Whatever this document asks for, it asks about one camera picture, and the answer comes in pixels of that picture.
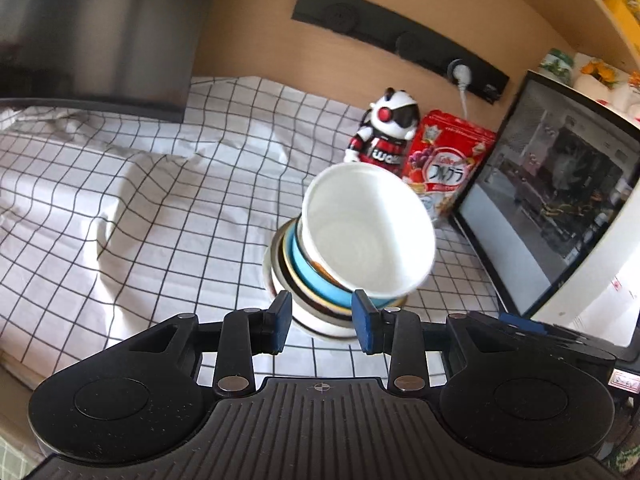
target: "wall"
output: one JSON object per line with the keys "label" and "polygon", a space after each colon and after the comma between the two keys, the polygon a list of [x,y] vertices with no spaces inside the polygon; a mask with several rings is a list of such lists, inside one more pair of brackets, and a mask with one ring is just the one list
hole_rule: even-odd
{"label": "wall", "polygon": [[[511,77],[493,106],[471,95],[470,118],[497,128],[525,70],[562,37],[522,0],[369,0],[437,30]],[[461,114],[455,87],[398,57],[290,17],[296,0],[213,0],[194,75],[267,77],[358,107],[387,86],[404,88],[423,112]]]}

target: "white cup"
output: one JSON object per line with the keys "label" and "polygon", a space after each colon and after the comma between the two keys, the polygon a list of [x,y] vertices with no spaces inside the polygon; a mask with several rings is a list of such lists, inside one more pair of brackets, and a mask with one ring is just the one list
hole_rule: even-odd
{"label": "white cup", "polygon": [[420,199],[401,179],[347,162],[313,179],[302,202],[308,256],[349,290],[396,298],[415,290],[435,256],[435,235]]}

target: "cereal box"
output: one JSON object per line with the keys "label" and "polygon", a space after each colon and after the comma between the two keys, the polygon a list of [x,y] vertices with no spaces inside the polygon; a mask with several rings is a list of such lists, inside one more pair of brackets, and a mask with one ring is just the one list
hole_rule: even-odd
{"label": "cereal box", "polygon": [[447,215],[494,143],[492,131],[440,110],[422,119],[402,179],[418,194],[432,221]]}

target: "power cord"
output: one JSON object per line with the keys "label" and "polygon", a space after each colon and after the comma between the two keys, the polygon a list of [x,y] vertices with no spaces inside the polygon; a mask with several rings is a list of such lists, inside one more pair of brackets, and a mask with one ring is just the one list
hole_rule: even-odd
{"label": "power cord", "polygon": [[462,102],[462,113],[465,120],[468,120],[468,113],[466,112],[466,88],[471,84],[471,69],[467,65],[458,64],[454,67],[452,72],[452,78],[458,83],[458,90],[460,90],[460,101]]}

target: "orange flower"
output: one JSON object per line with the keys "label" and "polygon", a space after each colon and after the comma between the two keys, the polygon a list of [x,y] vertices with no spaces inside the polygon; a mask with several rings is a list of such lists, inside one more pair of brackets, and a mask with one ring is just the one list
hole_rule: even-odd
{"label": "orange flower", "polygon": [[595,70],[596,70],[595,63],[593,61],[590,61],[580,69],[580,72],[582,72],[583,74],[593,74]]}
{"label": "orange flower", "polygon": [[629,76],[629,85],[638,88],[640,86],[640,72],[635,70]]}
{"label": "orange flower", "polygon": [[602,68],[598,68],[598,73],[603,81],[607,83],[613,83],[616,80],[616,71],[608,66],[603,66]]}

